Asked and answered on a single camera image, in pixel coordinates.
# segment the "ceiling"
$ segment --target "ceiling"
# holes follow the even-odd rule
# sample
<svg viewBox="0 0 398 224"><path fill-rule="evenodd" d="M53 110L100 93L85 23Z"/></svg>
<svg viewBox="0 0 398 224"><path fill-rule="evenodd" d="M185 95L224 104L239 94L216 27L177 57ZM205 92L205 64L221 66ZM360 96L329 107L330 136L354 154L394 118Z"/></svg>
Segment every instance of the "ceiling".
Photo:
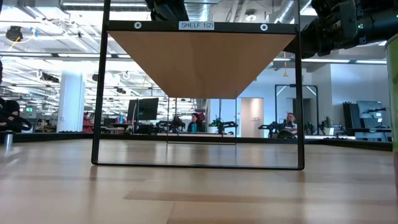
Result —
<svg viewBox="0 0 398 224"><path fill-rule="evenodd" d="M92 111L96 95L96 81L92 76L98 73L103 3L87 0L34 2L35 4L29 5L22 1L4 0L0 14L0 54L8 56L1 58L4 67L2 96L23 98L21 104L41 106L41 113L54 114L58 109L60 85L39 77L42 73L47 73L61 79L62 70L73 67L81 69L87 75L85 109ZM250 12L250 15L245 15L243 22L263 22L267 15L279 10L281 2L282 0L249 1L246 12ZM231 16L234 1L186 0L185 3L191 20L226 22ZM150 20L149 12L142 1L112 0L112 4L111 20ZM239 18L241 8L239 5L235 21ZM302 11L302 26L313 20L316 16L314 12L310 7ZM251 16L250 21L246 20L248 16ZM14 43L6 38L10 26L22 27L23 39L20 42ZM126 113L128 100L133 98L158 96L164 99L165 93L111 37L108 39L107 51L110 58L106 63L103 105L105 114L117 114L120 111ZM25 54L24 57L11 57L21 54ZM384 59L385 56L384 47L376 44L334 51L329 57ZM285 66L294 67L294 63L275 61L268 68L279 69ZM306 69L314 66L317 65L303 64ZM116 87L122 88L126 93L118 93ZM188 110L181 112L188 114L204 105L203 102L198 102L196 99L184 99L180 105Z"/></svg>

